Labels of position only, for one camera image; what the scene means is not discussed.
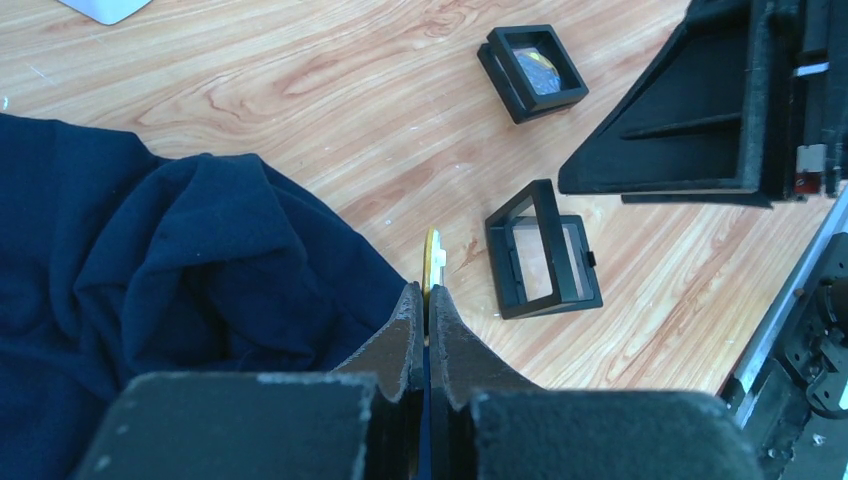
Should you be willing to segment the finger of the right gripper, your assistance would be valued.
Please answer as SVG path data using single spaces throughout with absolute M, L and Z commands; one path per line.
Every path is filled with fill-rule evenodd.
M 767 208 L 786 199 L 789 63 L 772 1 L 694 1 L 560 168 L 565 195 Z

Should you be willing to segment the navy blue garment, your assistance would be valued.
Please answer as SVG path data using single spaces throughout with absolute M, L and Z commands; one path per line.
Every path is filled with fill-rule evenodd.
M 1 475 L 70 479 L 151 371 L 327 371 L 404 279 L 254 154 L 1 118 Z

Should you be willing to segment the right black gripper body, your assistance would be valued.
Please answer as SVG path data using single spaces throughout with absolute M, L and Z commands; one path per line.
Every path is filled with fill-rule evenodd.
M 847 3 L 777 1 L 789 60 L 789 196 L 835 197 L 847 179 Z

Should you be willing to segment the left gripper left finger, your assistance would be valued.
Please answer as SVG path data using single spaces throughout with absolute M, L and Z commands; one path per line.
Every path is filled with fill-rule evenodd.
M 408 479 L 418 470 L 423 298 L 329 372 L 154 372 L 113 403 L 82 479 Z

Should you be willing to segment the black square frame stand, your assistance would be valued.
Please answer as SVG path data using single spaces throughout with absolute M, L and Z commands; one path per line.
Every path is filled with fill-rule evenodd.
M 567 110 L 589 93 L 549 24 L 496 27 L 477 57 L 515 124 Z

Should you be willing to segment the round gold brooch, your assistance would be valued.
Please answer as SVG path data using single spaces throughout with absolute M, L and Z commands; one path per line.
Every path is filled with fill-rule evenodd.
M 441 234 L 436 228 L 430 227 L 425 241 L 422 276 L 422 295 L 426 308 L 429 307 L 429 299 L 434 287 L 444 284 L 446 263 L 447 252 L 442 247 Z

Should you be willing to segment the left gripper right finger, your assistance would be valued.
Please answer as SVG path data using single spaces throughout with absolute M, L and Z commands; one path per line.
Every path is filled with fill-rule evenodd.
M 688 391 L 547 390 L 429 298 L 436 479 L 759 479 L 723 402 Z

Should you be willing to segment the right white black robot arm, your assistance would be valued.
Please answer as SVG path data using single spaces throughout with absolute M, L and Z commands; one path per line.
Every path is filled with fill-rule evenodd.
M 561 167 L 566 195 L 834 205 L 723 390 L 768 479 L 847 475 L 847 5 L 694 1 Z

